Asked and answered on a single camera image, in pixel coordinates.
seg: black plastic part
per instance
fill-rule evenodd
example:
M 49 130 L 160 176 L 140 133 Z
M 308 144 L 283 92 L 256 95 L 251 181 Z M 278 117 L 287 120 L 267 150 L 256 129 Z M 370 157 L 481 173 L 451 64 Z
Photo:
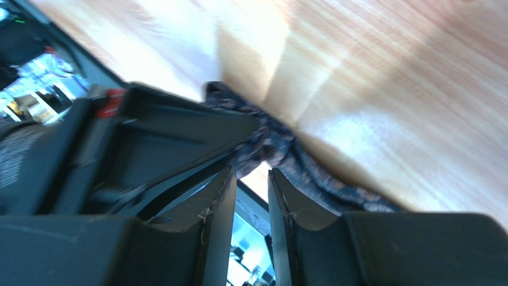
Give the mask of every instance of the black plastic part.
M 0 58 L 0 91 L 19 79 L 17 72 L 16 69 L 5 64 Z
M 270 255 L 270 261 L 271 261 L 272 265 L 275 265 L 275 263 L 274 263 L 274 244 L 273 244 L 271 235 L 265 236 L 265 243 L 267 244 L 268 255 Z
M 13 18 L 0 22 L 0 61 L 9 66 L 22 66 L 44 53 L 44 43 L 31 25 L 31 21 Z
M 270 172 L 277 285 L 508 285 L 508 237 L 478 214 L 337 217 Z
M 101 103 L 100 97 L 80 99 L 63 124 L 27 127 L 43 135 L 22 160 L 19 180 L 1 188 L 20 194 L 8 213 L 121 209 L 149 219 L 194 186 L 191 176 L 202 176 L 198 182 L 215 176 L 259 124 L 253 117 L 210 110 L 139 85 L 127 90 L 113 117 L 94 117 Z M 139 194 L 121 205 L 90 201 L 104 197 L 100 192 L 117 192 L 119 198 Z
M 0 216 L 0 285 L 225 285 L 235 188 L 228 167 L 160 225 L 126 216 Z

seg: dark patterned cloth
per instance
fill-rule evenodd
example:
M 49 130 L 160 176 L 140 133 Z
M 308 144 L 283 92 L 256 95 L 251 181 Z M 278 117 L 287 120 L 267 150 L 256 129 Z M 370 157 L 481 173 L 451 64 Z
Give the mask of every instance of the dark patterned cloth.
M 307 154 L 288 127 L 242 99 L 224 83 L 208 83 L 206 103 L 203 104 L 255 116 L 261 122 L 250 140 L 236 149 L 232 163 L 237 168 L 238 178 L 248 175 L 263 161 L 267 161 L 272 167 L 280 169 L 300 192 L 337 215 L 344 210 L 401 210 L 394 203 L 371 191 L 346 185 L 334 178 Z

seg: wooden surface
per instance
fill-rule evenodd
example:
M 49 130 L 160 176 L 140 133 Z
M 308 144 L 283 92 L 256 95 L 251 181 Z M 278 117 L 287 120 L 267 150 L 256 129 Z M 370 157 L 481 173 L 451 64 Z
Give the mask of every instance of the wooden surface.
M 33 2 L 125 80 L 223 80 L 341 178 L 508 228 L 508 1 Z

